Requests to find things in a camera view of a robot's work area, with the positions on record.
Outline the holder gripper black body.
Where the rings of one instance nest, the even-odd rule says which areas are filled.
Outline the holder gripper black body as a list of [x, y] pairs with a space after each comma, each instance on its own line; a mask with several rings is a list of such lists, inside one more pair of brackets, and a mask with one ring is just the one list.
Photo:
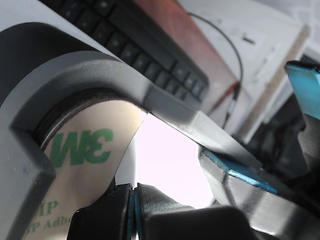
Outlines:
[[270, 174], [290, 180], [308, 173], [298, 133], [305, 128], [298, 101], [291, 95], [268, 123], [262, 123], [249, 141], [249, 151]]

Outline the holder gripper blue-padded finger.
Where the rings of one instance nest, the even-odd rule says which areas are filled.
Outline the holder gripper blue-padded finger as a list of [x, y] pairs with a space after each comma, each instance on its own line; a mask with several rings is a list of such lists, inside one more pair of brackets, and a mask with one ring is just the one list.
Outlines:
[[306, 124], [298, 141], [308, 170], [316, 172], [320, 169], [320, 66], [291, 60], [284, 68]]
[[214, 198], [241, 210], [250, 226], [279, 240], [318, 240], [320, 217], [278, 180], [203, 149], [199, 162]]

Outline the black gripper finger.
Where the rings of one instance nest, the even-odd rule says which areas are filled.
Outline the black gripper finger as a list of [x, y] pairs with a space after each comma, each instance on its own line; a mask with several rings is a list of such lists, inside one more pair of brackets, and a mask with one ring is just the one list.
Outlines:
[[125, 240], [131, 192], [131, 184], [116, 185], [93, 204], [77, 210], [71, 218], [67, 239]]
[[137, 233], [141, 240], [251, 240], [246, 216], [230, 206], [195, 209], [151, 185], [134, 189]]

